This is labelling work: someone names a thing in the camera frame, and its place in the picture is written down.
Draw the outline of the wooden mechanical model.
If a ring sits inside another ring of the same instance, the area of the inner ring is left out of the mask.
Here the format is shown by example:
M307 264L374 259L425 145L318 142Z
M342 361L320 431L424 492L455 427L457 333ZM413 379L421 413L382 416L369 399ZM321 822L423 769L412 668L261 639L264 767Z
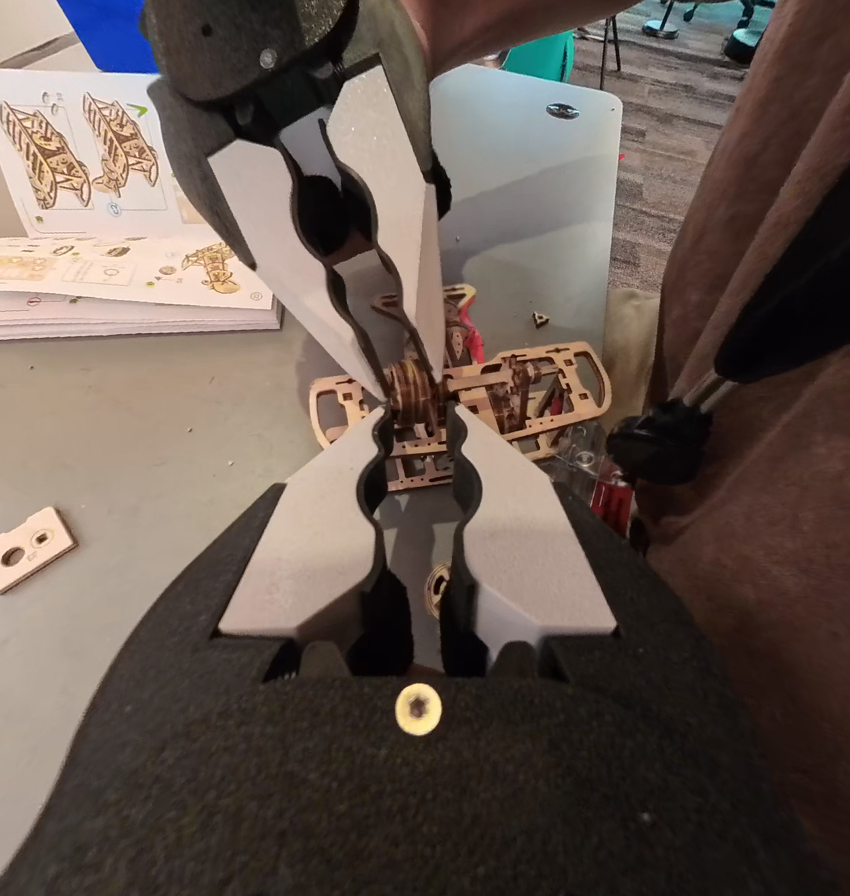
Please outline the wooden mechanical model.
M402 359L385 368L394 420L386 459L389 492L449 484L453 459L446 412L456 402L531 462L548 460L564 430L598 420L611 402L610 379L586 342L506 350L487 359L471 311L474 286L444 287L444 370L432 384L409 333Z

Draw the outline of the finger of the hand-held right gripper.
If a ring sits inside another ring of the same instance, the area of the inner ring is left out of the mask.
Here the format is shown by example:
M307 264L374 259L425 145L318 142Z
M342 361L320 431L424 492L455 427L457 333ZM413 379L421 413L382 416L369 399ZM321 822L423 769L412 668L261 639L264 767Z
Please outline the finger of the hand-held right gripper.
M300 231L297 177L283 149L235 140L209 161L262 282L344 373L386 400L385 377L341 276Z
M402 319L420 363L439 382L445 312L438 195L422 172L383 65L342 84L324 138L339 171L362 189L372 240L394 277Z

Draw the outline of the small wooden gear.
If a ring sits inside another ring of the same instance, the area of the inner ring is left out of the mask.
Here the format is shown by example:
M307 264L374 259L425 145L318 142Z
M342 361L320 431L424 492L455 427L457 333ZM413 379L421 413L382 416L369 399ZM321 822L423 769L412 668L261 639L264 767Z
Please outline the small wooden gear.
M424 602L429 615L436 620L440 618L440 603L449 584L451 564L442 563L434 566L424 586Z

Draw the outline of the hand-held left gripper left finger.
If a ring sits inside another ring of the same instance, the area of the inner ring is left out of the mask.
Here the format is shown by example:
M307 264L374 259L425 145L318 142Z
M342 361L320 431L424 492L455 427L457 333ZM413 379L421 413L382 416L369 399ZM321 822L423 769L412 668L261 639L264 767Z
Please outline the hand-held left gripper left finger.
M379 406L288 479L218 633L330 643L355 675L409 669L409 599L375 519L393 446L391 413Z

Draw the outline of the rectangular wooden piece with holes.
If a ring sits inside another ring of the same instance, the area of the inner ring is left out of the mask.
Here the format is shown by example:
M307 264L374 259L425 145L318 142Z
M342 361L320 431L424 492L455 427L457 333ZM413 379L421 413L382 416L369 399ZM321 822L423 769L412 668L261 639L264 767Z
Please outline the rectangular wooden piece with holes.
M77 542L53 507L0 534L0 595L70 553Z

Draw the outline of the blue box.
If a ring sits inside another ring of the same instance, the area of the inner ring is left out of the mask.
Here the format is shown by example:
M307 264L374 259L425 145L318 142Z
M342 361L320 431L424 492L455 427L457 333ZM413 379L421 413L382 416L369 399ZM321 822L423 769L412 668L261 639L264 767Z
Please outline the blue box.
M58 1L58 5L100 71L158 73L151 46L139 28L143 1Z

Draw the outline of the person's right forearm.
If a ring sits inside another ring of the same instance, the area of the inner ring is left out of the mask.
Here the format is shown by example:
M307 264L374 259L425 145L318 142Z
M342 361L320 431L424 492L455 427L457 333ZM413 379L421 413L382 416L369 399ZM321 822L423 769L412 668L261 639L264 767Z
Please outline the person's right forearm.
M403 1L431 77L619 14L634 1Z

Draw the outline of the open instruction booklet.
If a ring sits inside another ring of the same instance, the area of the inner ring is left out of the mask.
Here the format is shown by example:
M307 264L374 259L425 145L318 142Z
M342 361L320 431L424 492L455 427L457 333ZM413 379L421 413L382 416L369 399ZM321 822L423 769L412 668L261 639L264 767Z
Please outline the open instruction booklet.
M0 69L0 340L281 329L180 188L152 80Z

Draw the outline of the grey desk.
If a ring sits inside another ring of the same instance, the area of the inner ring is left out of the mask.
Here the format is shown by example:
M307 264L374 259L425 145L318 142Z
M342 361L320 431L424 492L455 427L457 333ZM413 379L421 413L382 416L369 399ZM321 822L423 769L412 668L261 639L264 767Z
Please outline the grey desk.
M621 99L470 65L433 83L432 111L444 276L475 287L486 356L601 353ZM154 600L319 452L309 385L338 371L289 313L275 332L0 343L0 533L52 506L77 541L0 595L0 873Z

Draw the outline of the teal chair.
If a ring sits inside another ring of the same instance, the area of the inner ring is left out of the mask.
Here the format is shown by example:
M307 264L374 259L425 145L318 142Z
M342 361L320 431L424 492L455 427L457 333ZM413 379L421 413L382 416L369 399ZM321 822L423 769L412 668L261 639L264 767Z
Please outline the teal chair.
M572 30L531 40L509 50L501 69L554 83L565 83L575 61L575 38Z

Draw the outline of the black knob with metal rod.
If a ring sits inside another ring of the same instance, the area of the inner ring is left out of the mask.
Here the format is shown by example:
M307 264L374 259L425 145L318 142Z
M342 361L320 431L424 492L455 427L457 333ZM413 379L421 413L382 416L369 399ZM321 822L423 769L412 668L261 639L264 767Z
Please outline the black knob with metal rod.
M608 458L631 484L687 484L702 465L713 411L737 386L710 372L684 396L621 420L607 436Z

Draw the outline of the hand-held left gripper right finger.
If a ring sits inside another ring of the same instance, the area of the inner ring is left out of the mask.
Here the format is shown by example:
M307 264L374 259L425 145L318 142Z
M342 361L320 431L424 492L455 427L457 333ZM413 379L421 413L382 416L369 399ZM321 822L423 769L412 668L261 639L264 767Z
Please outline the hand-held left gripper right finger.
M439 601L444 671L481 678L508 644L609 636L617 621L554 483L460 402L447 412L453 532Z

